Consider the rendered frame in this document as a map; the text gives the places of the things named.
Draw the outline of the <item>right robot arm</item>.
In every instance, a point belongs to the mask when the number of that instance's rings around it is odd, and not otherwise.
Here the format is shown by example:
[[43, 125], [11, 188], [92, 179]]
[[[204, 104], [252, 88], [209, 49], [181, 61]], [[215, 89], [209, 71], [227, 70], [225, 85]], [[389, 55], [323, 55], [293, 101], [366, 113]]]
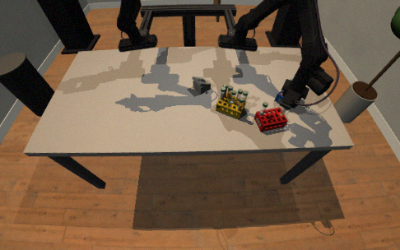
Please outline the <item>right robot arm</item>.
[[[134, 46], [154, 44], [156, 35], [141, 36], [136, 22], [133, 20], [133, 6], [135, 0], [121, 0], [120, 11], [117, 19], [117, 27], [124, 33], [128, 34], [127, 39], [119, 41], [119, 48], [129, 48]], [[152, 41], [153, 40], [153, 41]]]

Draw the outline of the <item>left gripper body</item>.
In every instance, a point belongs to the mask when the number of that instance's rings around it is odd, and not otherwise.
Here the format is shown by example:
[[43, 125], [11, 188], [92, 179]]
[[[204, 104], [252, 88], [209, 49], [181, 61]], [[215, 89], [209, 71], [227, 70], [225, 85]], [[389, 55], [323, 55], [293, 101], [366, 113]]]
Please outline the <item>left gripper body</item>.
[[297, 100], [301, 100], [303, 98], [307, 97], [307, 94], [309, 92], [309, 88], [306, 87], [306, 83], [299, 83], [295, 77], [293, 78], [292, 81], [286, 79], [283, 87], [281, 90], [284, 90], [284, 98], [282, 102], [293, 105], [296, 103]]

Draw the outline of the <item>red tube rack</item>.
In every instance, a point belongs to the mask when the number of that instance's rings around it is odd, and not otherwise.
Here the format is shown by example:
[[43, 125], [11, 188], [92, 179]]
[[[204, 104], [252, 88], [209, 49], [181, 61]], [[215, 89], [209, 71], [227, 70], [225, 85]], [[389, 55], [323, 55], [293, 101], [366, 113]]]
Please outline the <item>red tube rack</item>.
[[263, 115], [259, 115], [260, 111], [258, 111], [254, 116], [254, 120], [258, 124], [260, 132], [284, 127], [288, 121], [284, 114], [282, 116], [280, 115], [280, 112], [281, 108], [267, 109], [264, 111], [266, 114]]

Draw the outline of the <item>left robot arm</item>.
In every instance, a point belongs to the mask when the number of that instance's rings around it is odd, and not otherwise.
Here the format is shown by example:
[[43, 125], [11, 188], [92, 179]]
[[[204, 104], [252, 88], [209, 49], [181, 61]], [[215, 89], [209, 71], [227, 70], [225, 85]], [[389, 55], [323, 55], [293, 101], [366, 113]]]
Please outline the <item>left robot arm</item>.
[[328, 59], [322, 45], [322, 37], [326, 49], [328, 49], [328, 44], [325, 43], [323, 32], [321, 33], [321, 24], [319, 25], [318, 0], [264, 0], [251, 12], [242, 15], [234, 26], [234, 36], [220, 35], [220, 43], [257, 48], [256, 39], [246, 38], [248, 31], [258, 27], [260, 21], [278, 8], [294, 1], [300, 18], [302, 34], [302, 49], [300, 50], [302, 60], [295, 79], [299, 83], [306, 83], [317, 96], [320, 96], [328, 90], [333, 79], [320, 67]]

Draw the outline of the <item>yellow tube rack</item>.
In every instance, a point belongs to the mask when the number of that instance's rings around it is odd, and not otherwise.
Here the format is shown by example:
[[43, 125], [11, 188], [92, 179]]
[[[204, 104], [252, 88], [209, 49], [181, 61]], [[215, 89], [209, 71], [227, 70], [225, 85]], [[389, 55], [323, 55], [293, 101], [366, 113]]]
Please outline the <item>yellow tube rack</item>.
[[[242, 109], [239, 111], [237, 109], [238, 105], [239, 105], [239, 102], [236, 101], [236, 97], [235, 97], [235, 100], [234, 100], [233, 104], [231, 104], [230, 103], [230, 99], [227, 99], [227, 94], [226, 94], [226, 97], [224, 97], [224, 100], [221, 100], [221, 97], [220, 97], [220, 99], [216, 103], [216, 111], [219, 111], [221, 113], [225, 113], [227, 115], [230, 115], [230, 116], [232, 116], [234, 118], [240, 119], [240, 115], [241, 115], [241, 112], [242, 112], [242, 110], [244, 108], [245, 103], [246, 103], [246, 101], [242, 105]], [[239, 115], [237, 113], [239, 113]]]

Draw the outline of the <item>blue tube rack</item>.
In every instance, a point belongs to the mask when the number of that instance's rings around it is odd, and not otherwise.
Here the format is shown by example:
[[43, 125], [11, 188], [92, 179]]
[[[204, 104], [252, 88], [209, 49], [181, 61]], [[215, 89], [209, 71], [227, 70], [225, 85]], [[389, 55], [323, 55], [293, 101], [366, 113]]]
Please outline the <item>blue tube rack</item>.
[[279, 93], [277, 94], [276, 98], [275, 98], [275, 101], [276, 101], [278, 104], [280, 104], [281, 101], [282, 101], [282, 99], [283, 99], [283, 96], [281, 96], [281, 95], [280, 95], [280, 92], [279, 92]]

